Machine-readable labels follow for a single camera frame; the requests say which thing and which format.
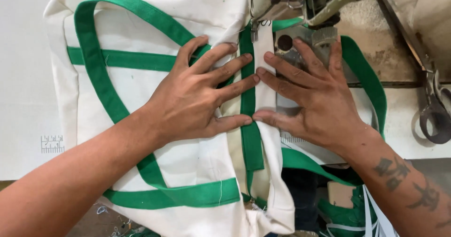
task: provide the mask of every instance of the tattooed forearm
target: tattooed forearm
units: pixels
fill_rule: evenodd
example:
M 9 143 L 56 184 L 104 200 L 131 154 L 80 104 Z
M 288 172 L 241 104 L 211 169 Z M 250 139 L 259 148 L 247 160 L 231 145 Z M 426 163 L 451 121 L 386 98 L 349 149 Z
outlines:
M 445 221 L 445 222 L 441 222 L 438 223 L 437 226 L 435 226 L 436 228 L 442 228 L 442 227 L 451 227 L 451 202 L 448 202 L 448 215 L 449 215 L 449 220 Z
M 379 165 L 374 168 L 380 177 L 390 177 L 390 179 L 386 182 L 386 186 L 390 191 L 394 191 L 403 179 L 407 177 L 407 174 L 410 173 L 409 167 L 407 167 L 404 163 L 399 163 L 396 157 L 394 160 L 395 167 L 392 169 L 390 169 L 390 166 L 393 164 L 393 161 L 386 158 L 381 158 Z
M 421 198 L 418 202 L 411 205 L 407 205 L 407 208 L 414 209 L 419 206 L 425 206 L 429 208 L 429 211 L 434 211 L 437 208 L 438 201 L 440 200 L 440 193 L 429 185 L 428 179 L 425 177 L 426 187 L 421 188 L 418 184 L 413 183 L 414 188 L 421 193 Z

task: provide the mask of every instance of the scissors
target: scissors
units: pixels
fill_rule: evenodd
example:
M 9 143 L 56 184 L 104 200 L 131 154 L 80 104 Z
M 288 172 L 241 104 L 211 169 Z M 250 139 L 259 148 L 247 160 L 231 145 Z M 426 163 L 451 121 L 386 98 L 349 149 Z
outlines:
M 413 33 L 407 21 L 393 0 L 378 0 L 382 11 L 386 11 L 387 21 L 401 32 L 415 61 L 421 68 L 426 104 L 420 109 L 420 128 L 425 137 L 436 144 L 443 144 L 451 139 L 451 109 L 447 109 L 445 101 L 451 102 L 451 91 L 442 87 L 438 81 L 438 70 L 434 66 L 419 39 Z

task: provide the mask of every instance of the forearm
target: forearm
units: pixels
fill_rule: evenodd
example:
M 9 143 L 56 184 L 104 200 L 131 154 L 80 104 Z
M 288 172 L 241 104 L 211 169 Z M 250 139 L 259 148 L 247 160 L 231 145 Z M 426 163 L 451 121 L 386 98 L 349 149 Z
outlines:
M 136 130 L 139 118 L 130 115 L 0 192 L 0 236 L 65 236 L 107 188 L 158 147 L 147 130 Z
M 339 154 L 362 178 L 400 236 L 449 234 L 451 201 L 441 188 L 401 159 L 375 130 L 368 128 L 353 140 Z

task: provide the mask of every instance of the fingernail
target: fingernail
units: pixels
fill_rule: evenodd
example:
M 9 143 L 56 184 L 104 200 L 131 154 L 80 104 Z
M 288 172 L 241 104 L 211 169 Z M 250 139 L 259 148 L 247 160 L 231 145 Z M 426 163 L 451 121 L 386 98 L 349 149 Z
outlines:
M 257 68 L 257 73 L 262 75 L 262 74 L 266 73 L 266 70 L 265 70 L 265 68 L 258 67 Z
M 271 59 L 271 58 L 274 57 L 274 54 L 268 51 L 268 52 L 265 53 L 265 57 L 268 58 L 268 59 Z

